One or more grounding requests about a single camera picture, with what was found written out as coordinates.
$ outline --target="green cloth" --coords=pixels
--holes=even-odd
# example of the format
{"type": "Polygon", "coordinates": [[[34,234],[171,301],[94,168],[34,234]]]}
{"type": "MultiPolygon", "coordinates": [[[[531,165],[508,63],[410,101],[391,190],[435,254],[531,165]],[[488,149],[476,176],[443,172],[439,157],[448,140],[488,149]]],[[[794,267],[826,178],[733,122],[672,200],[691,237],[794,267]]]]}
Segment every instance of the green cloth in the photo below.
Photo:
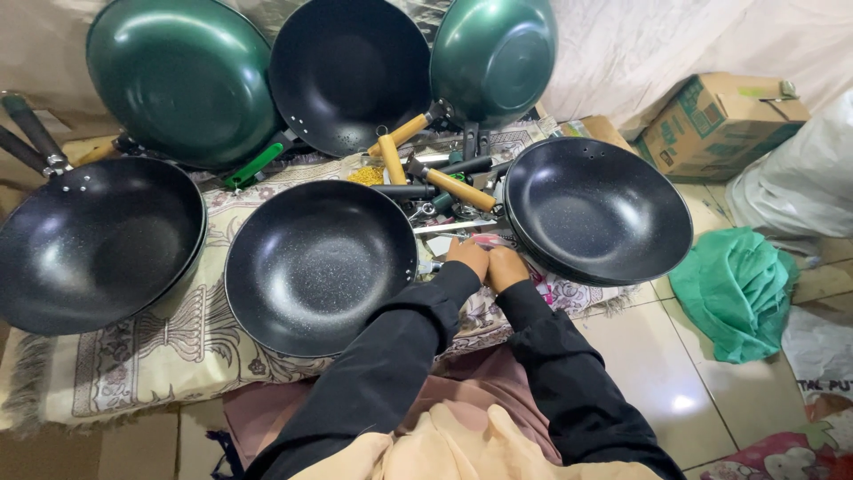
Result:
{"type": "Polygon", "coordinates": [[[779,351],[797,275],[791,255],[742,227],[700,237],[670,282],[714,358],[744,363],[779,351]]]}

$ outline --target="patterned rug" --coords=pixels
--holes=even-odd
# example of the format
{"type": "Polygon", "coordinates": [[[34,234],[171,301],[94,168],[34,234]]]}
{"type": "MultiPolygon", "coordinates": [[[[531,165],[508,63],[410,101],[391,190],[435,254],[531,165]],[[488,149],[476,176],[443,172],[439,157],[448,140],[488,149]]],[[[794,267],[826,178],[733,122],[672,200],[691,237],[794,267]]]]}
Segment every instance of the patterned rug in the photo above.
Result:
{"type": "MultiPolygon", "coordinates": [[[[510,127],[492,135],[492,153],[508,160],[542,138],[536,126],[510,127]]],[[[433,139],[415,148],[440,151],[454,140],[433,139]]],[[[209,226],[200,267],[183,297],[171,304],[82,335],[40,337],[13,329],[0,364],[0,429],[112,421],[174,401],[210,399],[251,382],[286,383],[320,374],[331,358],[289,358],[258,345],[238,326],[225,298],[223,267],[240,226],[265,200],[296,184],[345,179],[363,162],[353,156],[292,165],[239,193],[206,191],[209,226]]],[[[552,307],[569,313],[620,303],[630,291],[572,284],[544,270],[538,275],[552,307]]],[[[488,289],[469,299],[460,319],[461,332],[444,356],[496,345],[512,333],[488,289]]]]}

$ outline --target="wooden handle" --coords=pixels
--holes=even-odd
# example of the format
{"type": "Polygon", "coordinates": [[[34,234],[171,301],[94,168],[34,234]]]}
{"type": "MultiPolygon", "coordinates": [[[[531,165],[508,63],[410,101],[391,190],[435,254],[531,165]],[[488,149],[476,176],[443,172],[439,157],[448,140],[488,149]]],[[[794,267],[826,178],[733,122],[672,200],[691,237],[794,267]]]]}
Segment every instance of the wooden handle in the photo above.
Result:
{"type": "Polygon", "coordinates": [[[93,161],[103,160],[115,152],[116,149],[113,146],[113,141],[110,140],[108,143],[95,147],[95,149],[88,154],[83,155],[76,160],[70,160],[68,163],[70,163],[72,167],[76,168],[93,161]]]}
{"type": "MultiPolygon", "coordinates": [[[[394,139],[394,146],[399,147],[400,145],[406,143],[407,140],[414,137],[417,132],[420,132],[428,126],[429,122],[427,121],[427,117],[424,114],[420,114],[414,117],[414,119],[404,123],[397,130],[389,133],[389,135],[391,135],[391,137],[394,139]]],[[[380,153],[381,152],[379,142],[374,143],[373,146],[368,149],[368,155],[370,156],[379,156],[380,153]]]]}
{"type": "Polygon", "coordinates": [[[403,171],[403,164],[400,163],[400,155],[397,153],[397,145],[394,144],[394,139],[391,135],[383,135],[379,137],[379,146],[382,150],[382,161],[385,162],[385,169],[388,171],[388,178],[394,185],[406,184],[406,173],[403,171]]]}
{"type": "Polygon", "coordinates": [[[495,207],[495,203],[497,203],[495,197],[483,193],[468,184],[463,184],[459,180],[454,179],[446,173],[441,173],[435,168],[426,173],[426,181],[442,190],[447,190],[450,194],[458,196],[465,202],[485,212],[490,212],[495,207]]]}

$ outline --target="human hand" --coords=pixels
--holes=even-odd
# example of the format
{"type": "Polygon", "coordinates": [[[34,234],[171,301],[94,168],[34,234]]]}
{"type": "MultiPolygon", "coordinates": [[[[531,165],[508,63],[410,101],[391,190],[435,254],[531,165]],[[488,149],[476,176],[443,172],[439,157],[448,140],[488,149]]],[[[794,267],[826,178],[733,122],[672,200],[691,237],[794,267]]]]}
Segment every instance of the human hand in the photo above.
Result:
{"type": "Polygon", "coordinates": [[[473,238],[462,243],[458,243],[455,239],[451,240],[450,251],[447,252],[446,259],[447,261],[460,261],[467,265],[480,278],[480,283],[483,283],[485,273],[489,269],[489,254],[480,248],[473,238]]]}
{"type": "Polygon", "coordinates": [[[489,270],[485,283],[500,295],[507,288],[530,278],[527,264],[515,250],[495,247],[489,251],[489,270]]]}

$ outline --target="black long-sleeve shirt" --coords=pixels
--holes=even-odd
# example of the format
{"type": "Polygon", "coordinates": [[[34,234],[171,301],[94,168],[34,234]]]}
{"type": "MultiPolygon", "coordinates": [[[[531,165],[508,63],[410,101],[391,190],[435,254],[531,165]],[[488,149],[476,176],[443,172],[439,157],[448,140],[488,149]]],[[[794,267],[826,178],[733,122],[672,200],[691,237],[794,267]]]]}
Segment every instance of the black long-sleeve shirt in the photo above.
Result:
{"type": "MultiPolygon", "coordinates": [[[[434,356],[458,332],[462,304],[479,286],[468,266],[450,261],[431,282],[412,285],[381,307],[252,462],[245,479],[285,480],[362,433],[394,431],[434,356]]],[[[639,462],[664,480],[683,480],[566,313],[552,312],[530,280],[504,290],[497,304],[515,330],[508,344],[550,422],[548,434],[564,465],[639,462]]]]}

